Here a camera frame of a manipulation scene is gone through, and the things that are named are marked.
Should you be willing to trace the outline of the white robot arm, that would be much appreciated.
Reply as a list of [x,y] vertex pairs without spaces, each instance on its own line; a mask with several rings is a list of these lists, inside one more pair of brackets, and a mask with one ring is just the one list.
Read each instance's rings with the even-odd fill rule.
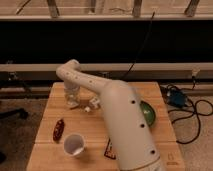
[[137,91],[122,80],[82,73],[77,60],[56,69],[68,89],[82,86],[100,99],[103,118],[120,171],[166,171],[149,126],[140,108]]

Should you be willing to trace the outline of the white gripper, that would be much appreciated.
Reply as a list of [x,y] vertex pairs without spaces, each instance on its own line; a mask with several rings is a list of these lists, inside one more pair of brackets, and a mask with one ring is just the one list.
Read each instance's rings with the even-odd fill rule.
[[65,92],[65,98],[67,100],[76,100],[77,95],[79,93],[80,86],[74,83],[64,83],[64,92]]

